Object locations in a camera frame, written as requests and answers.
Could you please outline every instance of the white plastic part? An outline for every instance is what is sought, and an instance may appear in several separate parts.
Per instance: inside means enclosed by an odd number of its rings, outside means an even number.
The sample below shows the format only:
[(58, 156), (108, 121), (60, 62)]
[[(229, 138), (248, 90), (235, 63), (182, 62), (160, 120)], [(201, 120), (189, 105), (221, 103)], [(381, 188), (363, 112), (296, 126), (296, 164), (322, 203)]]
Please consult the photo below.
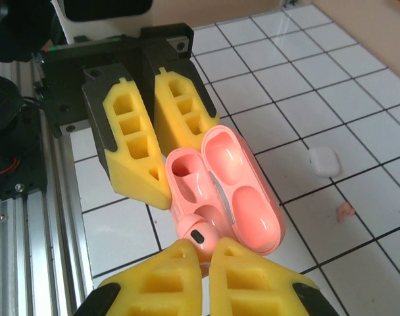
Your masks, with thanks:
[(340, 164), (336, 152), (330, 147), (315, 147), (309, 150), (310, 162), (314, 172), (321, 177), (338, 176)]

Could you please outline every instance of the pink airpods case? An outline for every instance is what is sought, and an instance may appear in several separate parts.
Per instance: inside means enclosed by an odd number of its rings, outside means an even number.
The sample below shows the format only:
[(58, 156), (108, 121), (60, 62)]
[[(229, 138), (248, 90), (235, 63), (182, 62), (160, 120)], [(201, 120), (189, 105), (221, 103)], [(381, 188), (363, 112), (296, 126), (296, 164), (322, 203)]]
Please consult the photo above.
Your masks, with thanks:
[(211, 128), (201, 153), (175, 149), (166, 160), (166, 175), (179, 238), (192, 223), (178, 224), (194, 214), (215, 226), (221, 237), (231, 237), (261, 255), (282, 241), (285, 223), (278, 202), (247, 142), (230, 128)]

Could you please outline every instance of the screw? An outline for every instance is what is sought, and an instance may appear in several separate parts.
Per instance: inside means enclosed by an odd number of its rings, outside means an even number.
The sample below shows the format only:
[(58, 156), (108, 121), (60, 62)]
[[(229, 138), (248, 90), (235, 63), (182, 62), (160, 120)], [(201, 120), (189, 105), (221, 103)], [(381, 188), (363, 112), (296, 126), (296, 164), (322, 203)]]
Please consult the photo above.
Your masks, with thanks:
[(185, 43), (184, 42), (180, 42), (180, 43), (178, 43), (177, 44), (177, 46), (176, 46), (176, 49), (178, 50), (178, 51), (182, 51), (184, 48), (186, 48), (186, 45), (185, 45)]
[(74, 125), (68, 125), (66, 127), (66, 131), (69, 132), (69, 133), (74, 132), (75, 129), (76, 129), (76, 127)]
[(18, 192), (18, 193), (22, 193), (24, 191), (24, 185), (21, 183), (16, 184), (16, 186), (14, 188), (16, 189), (16, 192)]

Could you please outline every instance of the black grid line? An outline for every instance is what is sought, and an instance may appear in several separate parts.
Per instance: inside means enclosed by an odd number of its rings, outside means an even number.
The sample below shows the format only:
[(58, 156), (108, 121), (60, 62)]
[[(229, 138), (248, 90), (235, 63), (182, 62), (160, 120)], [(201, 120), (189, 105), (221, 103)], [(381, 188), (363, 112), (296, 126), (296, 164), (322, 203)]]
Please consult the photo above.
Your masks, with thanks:
[(81, 158), (81, 159), (76, 160), (76, 161), (74, 162), (74, 164), (76, 164), (76, 163), (81, 163), (82, 161), (89, 160), (89, 159), (92, 159), (92, 158), (95, 158), (95, 157), (97, 157), (97, 155), (91, 155), (91, 156), (89, 156), (89, 157), (84, 157), (84, 158)]
[[(270, 42), (275, 46), (275, 48), (276, 48), (277, 50), (280, 50), (280, 48), (277, 47), (276, 44), (275, 44), (273, 41), (270, 41)], [(233, 49), (233, 50), (235, 50), (236, 52), (238, 52), (238, 51), (237, 51), (236, 49), (234, 49), (233, 47), (225, 47), (225, 48), (223, 48), (223, 49), (219, 49), (219, 50), (217, 50), (217, 51), (214, 51), (213, 53), (216, 53), (216, 52), (218, 52), (218, 51), (231, 50), (231, 49)], [(289, 61), (289, 59), (286, 57), (287, 61), (285, 61), (285, 62), (282, 62), (282, 63), (279, 63), (279, 64), (275, 64), (275, 65), (271, 65), (271, 66), (266, 66), (266, 67), (263, 67), (263, 68), (259, 68), (259, 69), (257, 69), (257, 70), (254, 70), (253, 72), (259, 72), (259, 71), (268, 70), (268, 69), (271, 69), (271, 68), (274, 68), (274, 67), (277, 67), (277, 66), (288, 65), (288, 64), (291, 64), (291, 63), (294, 63), (294, 62), (297, 62), (297, 61), (302, 61), (303, 59), (308, 59), (308, 58), (311, 58), (311, 57), (317, 57), (317, 56), (325, 55), (325, 54), (327, 54), (327, 52), (322, 51), (322, 52), (315, 53), (315, 54), (312, 54), (312, 55), (307, 55), (307, 56), (305, 56), (305, 57), (300, 57), (300, 58), (297, 58), (297, 59), (292, 59), (291, 61)], [(196, 56), (193, 56), (193, 57), (195, 58), (197, 64), (201, 67), (200, 62), (199, 62), (199, 60), (197, 59), (197, 57), (202, 57), (202, 55), (200, 55), (200, 56), (196, 55)], [(374, 71), (372, 71), (372, 72), (368, 72), (368, 73), (365, 73), (365, 74), (361, 74), (361, 75), (359, 75), (359, 76), (355, 76), (355, 77), (353, 77), (353, 78), (358, 79), (358, 78), (360, 78), (360, 77), (368, 76), (368, 75), (370, 75), (370, 74), (375, 74), (375, 73), (377, 73), (377, 72), (381, 72), (381, 71), (387, 70), (387, 69), (388, 69), (388, 67), (384, 67), (384, 68), (381, 68), (381, 69), (374, 70)], [(235, 74), (235, 75), (233, 75), (233, 76), (228, 76), (228, 77), (221, 78), (221, 79), (217, 79), (217, 80), (213, 80), (213, 81), (210, 81), (209, 77), (206, 75), (208, 81), (205, 82), (204, 84), (215, 84), (215, 83), (217, 83), (217, 82), (221, 82), (221, 81), (225, 81), (225, 80), (228, 80), (228, 79), (232, 79), (232, 78), (244, 76), (244, 75), (249, 74), (249, 73), (251, 73), (251, 72), (252, 72), (252, 71), (241, 72), (241, 73)], [(352, 77), (350, 77), (349, 73), (346, 72), (346, 74), (349, 76), (349, 79), (345, 79), (345, 80), (342, 80), (342, 81), (339, 81), (339, 82), (336, 82), (336, 83), (333, 83), (333, 84), (328, 84), (328, 85), (326, 85), (326, 86), (319, 87), (318, 89), (324, 89), (324, 88), (333, 86), (333, 85), (335, 85), (335, 84), (340, 84), (340, 83), (342, 83), (342, 82), (345, 82), (345, 81), (348, 81), (348, 80), (350, 80), (350, 79), (353, 79)]]
[(102, 205), (97, 206), (97, 207), (93, 207), (93, 208), (88, 209), (88, 210), (86, 210), (86, 211), (82, 211), (82, 214), (87, 214), (87, 213), (96, 211), (97, 209), (102, 209), (102, 208), (104, 208), (104, 207), (111, 206), (111, 205), (114, 205), (114, 204), (117, 204), (117, 203), (126, 201), (127, 199), (128, 199), (128, 197), (123, 197), (122, 199), (116, 199), (115, 201), (108, 202), (108, 203), (102, 204)]
[(385, 238), (385, 237), (387, 237), (387, 236), (389, 236), (389, 235), (392, 235), (392, 234), (394, 234), (394, 233), (396, 233), (396, 232), (399, 232), (399, 231), (400, 231), (400, 226), (397, 227), (397, 228), (395, 228), (395, 229), (390, 230), (389, 232), (386, 232), (386, 233), (384, 233), (384, 234), (382, 234), (382, 235), (379, 235), (378, 237), (375, 237), (375, 238), (372, 238), (371, 240), (368, 240), (368, 241), (366, 241), (366, 242), (363, 242), (361, 245), (357, 245), (357, 246), (355, 246), (354, 248), (351, 248), (350, 250), (347, 250), (347, 251), (344, 251), (344, 252), (342, 252), (342, 253), (340, 253), (340, 254), (338, 254), (338, 255), (335, 255), (334, 257), (329, 258), (329, 259), (327, 259), (327, 260), (325, 260), (325, 261), (319, 263), (318, 265), (316, 265), (316, 266), (314, 266), (314, 267), (311, 267), (311, 268), (309, 268), (309, 269), (307, 269), (307, 270), (304, 270), (303, 272), (301, 272), (301, 274), (305, 274), (305, 273), (311, 272), (311, 271), (313, 271), (313, 270), (315, 270), (315, 269), (317, 269), (317, 268), (319, 268), (319, 267), (323, 267), (323, 266), (325, 266), (325, 265), (327, 265), (327, 264), (329, 264), (329, 263), (331, 263), (331, 262), (333, 262), (333, 261), (335, 261), (335, 260), (338, 260), (338, 259), (340, 259), (340, 258), (342, 258), (342, 257), (344, 257), (344, 256), (346, 256), (346, 255), (349, 255), (350, 253), (352, 253), (352, 252), (354, 252), (354, 251), (356, 251), (356, 250), (359, 250), (359, 249), (361, 249), (361, 248), (363, 248), (363, 247), (365, 247), (365, 246), (367, 246), (367, 245), (373, 244), (374, 242), (377, 243), (381, 248), (383, 248), (383, 247), (379, 244), (379, 241), (380, 241), (381, 239), (383, 239), (383, 238)]
[[(251, 20), (254, 21), (254, 17), (253, 17), (253, 16), (243, 18), (242, 20), (249, 20), (249, 19), (251, 19)], [(217, 23), (217, 24), (213, 24), (213, 25), (207, 26), (206, 28), (215, 28), (215, 27), (219, 27), (219, 26), (222, 26), (222, 25), (225, 25), (225, 24), (229, 24), (229, 23), (232, 23), (232, 22), (227, 22), (227, 23), (224, 23), (224, 24), (222, 24), (222, 23)], [(202, 53), (197, 53), (197, 54), (193, 52), (192, 54), (193, 54), (193, 56), (197, 56), (197, 57), (198, 57), (198, 56), (203, 56), (203, 55), (207, 55), (207, 54), (210, 54), (210, 53), (216, 53), (217, 51), (223, 51), (223, 50), (225, 50), (225, 49), (230, 48), (231, 46), (232, 46), (233, 48), (237, 49), (238, 47), (242, 47), (242, 46), (245, 46), (245, 45), (258, 43), (258, 42), (260, 42), (260, 41), (266, 41), (266, 40), (269, 40), (269, 39), (280, 38), (280, 37), (283, 37), (283, 36), (286, 36), (286, 35), (291, 35), (291, 34), (294, 34), (294, 33), (300, 33), (300, 32), (302, 32), (302, 31), (312, 30), (313, 28), (319, 28), (319, 27), (321, 27), (321, 26), (327, 26), (327, 25), (330, 25), (330, 24), (334, 24), (334, 22), (319, 24), (319, 25), (316, 25), (316, 26), (310, 26), (309, 28), (304, 28), (304, 29), (300, 29), (300, 28), (299, 28), (298, 30), (289, 31), (289, 32), (285, 32), (285, 33), (282, 33), (282, 34), (272, 35), (272, 36), (268, 36), (268, 35), (264, 32), (264, 30), (262, 30), (262, 32), (264, 33), (264, 36), (265, 36), (264, 38), (254, 39), (254, 40), (252, 40), (252, 41), (245, 41), (245, 42), (243, 42), (243, 43), (239, 43), (239, 44), (235, 44), (235, 45), (233, 45), (233, 44), (229, 41), (229, 39), (226, 38), (226, 41), (228, 42), (228, 46), (226, 46), (226, 47), (216, 48), (216, 49), (212, 49), (212, 50), (210, 50), (210, 51), (204, 51), (204, 52), (202, 52)], [(331, 52), (333, 52), (333, 51), (338, 51), (338, 50), (340, 50), (340, 49), (344, 49), (344, 48), (348, 48), (348, 47), (356, 46), (356, 45), (359, 45), (359, 43), (352, 43), (352, 44), (347, 44), (347, 45), (342, 46), (342, 47), (337, 47), (337, 48), (329, 49), (329, 50), (327, 50), (327, 52), (331, 53)]]
[(155, 235), (156, 243), (158, 244), (159, 251), (162, 251), (161, 241), (159, 240), (158, 232), (156, 231), (156, 226), (153, 221), (152, 213), (150, 207), (146, 204), (147, 214), (149, 215), (150, 225), (152, 226), (153, 234)]
[[(259, 27), (258, 24), (256, 24), (256, 26), (259, 28), (259, 30), (266, 35), (266, 33)], [(228, 38), (225, 36), (224, 32), (219, 28), (219, 26), (217, 26), (217, 28), (222, 32), (222, 35), (226, 38), (226, 40), (228, 40)], [(283, 53), (283, 51), (281, 49), (279, 49), (279, 47), (277, 45), (275, 45), (276, 49), (279, 50), (279, 52), (289, 61), (289, 59), (287, 58), (287, 56)], [(238, 51), (236, 49), (234, 49), (234, 51), (236, 52), (236, 54), (238, 55), (238, 57), (243, 61), (244, 65), (247, 67), (247, 69), (251, 72), (251, 74), (254, 76), (255, 80), (260, 84), (261, 88), (267, 93), (267, 95), (269, 96), (269, 98), (271, 100), (273, 100), (272, 96), (267, 92), (267, 90), (265, 89), (265, 87), (263, 86), (263, 83), (255, 76), (254, 72), (251, 71), (251, 69), (249, 68), (248, 64), (243, 60), (243, 58), (241, 57), (241, 55), (238, 53)], [(302, 140), (301, 135), (298, 133), (298, 131), (295, 129), (294, 125), (292, 125), (292, 123), (289, 121), (289, 119), (285, 116), (284, 112), (279, 108), (278, 104), (275, 103), (276, 108), (279, 110), (280, 114), (286, 119), (287, 123), (291, 126), (291, 128), (293, 129), (293, 131), (297, 134), (297, 136), (301, 139), (301, 141), (305, 144), (305, 142)], [(262, 169), (263, 174), (265, 174), (263, 168), (261, 167), (260, 163), (257, 162), (260, 166), (260, 168)], [(273, 187), (273, 185), (270, 182), (270, 179), (267, 177), (266, 175), (266, 179), (268, 181), (268, 183), (272, 186), (272, 190), (275, 193), (276, 197), (279, 199), (279, 201), (281, 201), (282, 199), (280, 198), (280, 196), (277, 194), (275, 188)], [(283, 205), (282, 206), (284, 211), (286, 212), (286, 215), (288, 216), (289, 220), (291, 221), (292, 225), (295, 227), (296, 232), (298, 233), (298, 236), (300, 237), (300, 239), (303, 241), (305, 247), (307, 248), (308, 252), (310, 253), (312, 259), (314, 260), (314, 262), (316, 264), (318, 264), (318, 260), (315, 256), (315, 254), (313, 253), (313, 251), (311, 250), (311, 247), (308, 245), (306, 239), (304, 238), (304, 236), (302, 235), (300, 229), (298, 228), (297, 224), (295, 223), (295, 221), (293, 220), (292, 216), (289, 214), (288, 210), (286, 209), (286, 207)], [(324, 273), (324, 271), (321, 269), (321, 267), (319, 267), (320, 272), (322, 273), (323, 277), (326, 279), (326, 282), (328, 283), (330, 289), (332, 290), (332, 292), (334, 293), (334, 296), (336, 297), (336, 299), (338, 300), (338, 302), (340, 303), (340, 305), (342, 306), (342, 309), (344, 310), (344, 312), (346, 313), (346, 315), (349, 316), (348, 311), (346, 310), (346, 307), (344, 306), (343, 302), (341, 301), (340, 297), (338, 296), (338, 294), (336, 293), (334, 287), (332, 286), (332, 284), (330, 283), (330, 280), (328, 279), (328, 277), (326, 276), (326, 274)]]
[[(306, 35), (310, 38), (310, 40), (312, 40), (317, 46), (319, 46), (319, 48), (321, 48), (321, 49), (323, 49), (323, 47), (317, 42), (317, 41), (315, 41), (307, 32), (304, 32), (304, 33), (306, 33)], [(342, 69), (342, 71), (344, 71), (346, 74), (348, 74), (350, 77), (352, 77), (330, 54), (328, 54), (327, 53), (327, 56), (338, 66), (338, 67), (340, 67), (340, 69)], [(333, 113), (338, 117), (338, 119), (340, 120), (340, 121), (342, 121), (342, 123), (345, 123), (344, 121), (343, 121), (343, 119), (334, 111), (334, 109), (330, 106), (330, 104), (322, 97), (322, 99), (324, 100), (324, 102), (327, 104), (327, 106), (329, 106), (329, 108), (333, 111)], [(375, 100), (375, 102), (377, 102), (377, 104), (381, 107), (381, 108), (383, 108), (384, 109), (384, 107), (381, 105), (381, 103), (377, 100), (377, 99), (375, 99), (374, 98), (374, 100)], [(346, 126), (346, 128), (350, 131), (350, 133), (352, 133), (352, 135), (354, 135), (354, 137), (356, 137), (356, 139), (361, 143), (361, 145), (367, 150), (367, 152), (369, 152), (369, 154), (371, 154), (371, 156), (373, 156), (373, 158), (376, 160), (376, 162), (384, 169), (384, 171), (386, 171), (387, 172), (387, 174), (391, 177), (391, 179), (396, 183), (396, 185), (398, 185), (398, 187), (400, 187), (400, 183), (398, 183), (398, 181), (396, 181), (396, 179), (388, 172), (388, 170), (381, 164), (381, 162), (376, 158), (376, 156), (365, 146), (365, 144), (364, 144), (364, 142), (352, 131), (352, 129), (346, 124), (345, 125)], [(343, 192), (339, 189), (339, 187), (338, 187), (338, 185), (333, 181), (333, 179), (332, 178), (330, 178), (330, 181), (332, 182), (332, 184), (335, 186), (335, 188), (336, 188), (336, 190), (341, 194), (341, 196), (342, 196), (342, 198), (345, 200), (345, 201), (347, 201), (348, 203), (349, 203), (349, 201), (347, 200), (347, 198), (346, 198), (346, 196), (343, 194)], [(368, 225), (366, 225), (366, 223), (363, 221), (363, 219), (361, 218), (361, 216), (358, 214), (358, 212), (356, 212), (355, 213), (355, 215), (358, 217), (358, 219), (360, 220), (360, 222), (362, 223), (362, 225), (364, 225), (364, 227), (365, 227), (365, 229), (367, 229), (367, 231), (370, 233), (370, 235), (371, 235), (371, 237), (373, 238), (373, 240), (375, 240), (376, 241), (376, 243), (379, 245), (379, 247), (381, 248), (381, 250), (383, 251), (383, 253), (386, 255), (386, 257), (389, 259), (389, 261), (390, 261), (390, 263), (395, 267), (395, 269), (396, 269), (396, 271), (400, 274), (400, 270), (399, 270), (399, 268), (397, 267), (397, 265), (395, 264), (395, 262), (391, 259), (391, 257), (387, 254), (387, 252), (384, 250), (384, 248), (380, 245), (380, 243), (375, 239), (375, 235), (371, 232), (371, 230), (369, 229), (369, 227), (368, 227)]]
[(154, 255), (157, 255), (158, 253), (160, 253), (160, 251), (156, 251), (156, 252), (150, 253), (149, 255), (145, 255), (145, 256), (140, 257), (140, 258), (137, 258), (137, 259), (135, 259), (135, 260), (133, 260), (133, 261), (124, 263), (124, 264), (122, 264), (122, 265), (119, 265), (119, 266), (117, 266), (117, 267), (115, 267), (115, 268), (112, 268), (112, 269), (103, 271), (103, 272), (101, 272), (101, 273), (98, 273), (97, 275), (93, 275), (93, 276), (92, 276), (92, 279), (99, 278), (99, 277), (102, 277), (102, 276), (107, 275), (107, 274), (109, 274), (109, 273), (112, 273), (112, 272), (114, 272), (114, 271), (117, 271), (117, 270), (120, 270), (120, 269), (122, 269), (122, 268), (128, 267), (128, 266), (130, 266), (130, 265), (134, 265), (135, 263), (139, 263), (140, 261), (149, 259), (150, 257), (153, 257)]

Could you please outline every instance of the electrical wire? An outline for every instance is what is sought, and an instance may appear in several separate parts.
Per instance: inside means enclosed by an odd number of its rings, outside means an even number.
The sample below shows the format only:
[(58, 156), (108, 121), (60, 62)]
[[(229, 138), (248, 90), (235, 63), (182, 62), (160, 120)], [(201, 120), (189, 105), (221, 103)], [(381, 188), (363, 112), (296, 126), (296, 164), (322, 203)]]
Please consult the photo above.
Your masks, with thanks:
[(19, 166), (19, 164), (20, 164), (20, 160), (14, 158), (13, 164), (9, 168), (6, 168), (3, 171), (0, 171), (0, 175), (5, 174), (6, 172), (15, 171), (17, 169), (17, 167)]
[(14, 158), (13, 164), (9, 168), (6, 168), (3, 171), (0, 171), (0, 175), (5, 174), (7, 172), (14, 172), (17, 169), (17, 167), (19, 166), (19, 164), (20, 164), (20, 160)]

